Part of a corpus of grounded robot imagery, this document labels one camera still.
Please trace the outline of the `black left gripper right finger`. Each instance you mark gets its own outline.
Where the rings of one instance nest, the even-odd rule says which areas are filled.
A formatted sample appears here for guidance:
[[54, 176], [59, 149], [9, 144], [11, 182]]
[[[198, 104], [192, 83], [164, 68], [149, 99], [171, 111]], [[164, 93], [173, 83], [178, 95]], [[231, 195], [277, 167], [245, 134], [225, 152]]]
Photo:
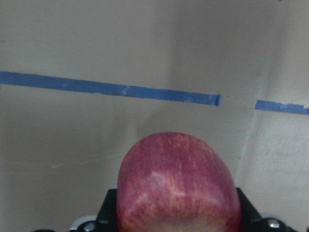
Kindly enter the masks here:
[[262, 217], [240, 188], [236, 188], [241, 206], [240, 232], [259, 232]]

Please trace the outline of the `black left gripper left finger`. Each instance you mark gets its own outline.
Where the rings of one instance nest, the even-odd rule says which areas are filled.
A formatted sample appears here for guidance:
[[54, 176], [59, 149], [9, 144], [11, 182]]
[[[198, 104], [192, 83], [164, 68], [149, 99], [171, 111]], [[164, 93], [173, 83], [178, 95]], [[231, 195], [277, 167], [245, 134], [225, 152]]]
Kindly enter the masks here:
[[98, 232], [117, 232], [116, 219], [117, 189], [110, 189], [104, 198], [103, 204], [96, 217]]

